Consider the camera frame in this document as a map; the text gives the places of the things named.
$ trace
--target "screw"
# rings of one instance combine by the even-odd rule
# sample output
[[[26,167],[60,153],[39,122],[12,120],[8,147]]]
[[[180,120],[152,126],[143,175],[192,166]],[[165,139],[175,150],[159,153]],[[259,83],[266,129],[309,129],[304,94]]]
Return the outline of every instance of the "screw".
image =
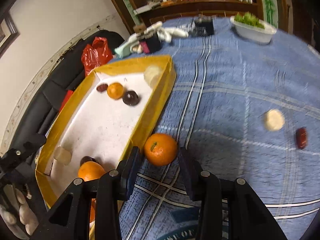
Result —
[[[245,180],[242,178],[237,179],[237,183],[240,185],[244,185],[245,184]]]
[[[112,170],[112,171],[109,172],[109,175],[110,175],[111,177],[115,177],[115,176],[117,176],[118,174],[119,174],[119,172],[118,172],[117,170]]]
[[[208,171],[201,171],[200,174],[202,177],[209,177],[210,176],[210,172],[208,172]]]
[[[81,178],[77,178],[73,181],[73,184],[75,185],[80,185],[82,183],[82,179]]]

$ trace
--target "plastic bowl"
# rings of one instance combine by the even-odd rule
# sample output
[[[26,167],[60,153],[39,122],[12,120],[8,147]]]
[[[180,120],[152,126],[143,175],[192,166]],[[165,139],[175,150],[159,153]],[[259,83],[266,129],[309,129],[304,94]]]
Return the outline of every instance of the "plastic bowl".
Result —
[[[277,32],[275,27],[262,20],[259,20],[259,22],[264,25],[265,29],[237,22],[235,21],[234,16],[230,17],[230,21],[235,26],[237,33],[241,37],[263,44],[268,44],[272,36]]]

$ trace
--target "cloth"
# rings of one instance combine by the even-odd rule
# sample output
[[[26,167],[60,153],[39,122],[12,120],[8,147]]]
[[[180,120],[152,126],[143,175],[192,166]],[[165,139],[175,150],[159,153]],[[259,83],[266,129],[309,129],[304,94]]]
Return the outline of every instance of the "cloth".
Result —
[[[215,19],[214,30],[211,37],[173,39],[154,53],[171,55],[177,72],[154,132],[172,135],[219,178],[244,178],[287,238],[297,240],[320,206],[319,55],[281,30],[268,45],[240,38],[229,18]],[[285,116],[277,132],[263,126],[263,114],[273,108]],[[300,127],[308,132],[304,150],[295,145]],[[145,160],[120,211],[122,238],[194,238],[200,203],[184,190],[177,159],[164,167]]]

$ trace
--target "green lettuce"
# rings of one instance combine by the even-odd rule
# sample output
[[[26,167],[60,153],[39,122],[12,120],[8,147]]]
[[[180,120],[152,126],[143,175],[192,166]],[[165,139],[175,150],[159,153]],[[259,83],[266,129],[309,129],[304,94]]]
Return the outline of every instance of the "green lettuce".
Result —
[[[251,25],[253,27],[258,27],[258,28],[264,29],[264,25],[261,24],[259,22],[259,19],[257,17],[255,17],[253,14],[251,14],[250,12],[246,12],[244,14],[244,16],[237,13],[237,15],[235,16],[235,21],[240,22],[240,23],[244,23],[247,25]]]

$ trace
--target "orange fruit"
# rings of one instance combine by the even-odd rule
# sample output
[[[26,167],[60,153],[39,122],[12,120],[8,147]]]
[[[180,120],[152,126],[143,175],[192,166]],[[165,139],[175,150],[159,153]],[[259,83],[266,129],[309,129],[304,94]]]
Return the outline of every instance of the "orange fruit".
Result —
[[[124,87],[120,83],[113,83],[108,86],[107,94],[112,99],[120,99],[124,93]]]
[[[102,166],[95,162],[85,162],[78,171],[78,177],[84,181],[100,179],[106,172]]]
[[[155,166],[171,163],[177,156],[178,145],[167,134],[155,133],[151,135],[144,145],[144,155]]]
[[[90,208],[90,223],[93,222],[96,218],[96,200],[93,199],[91,201],[91,208]]]

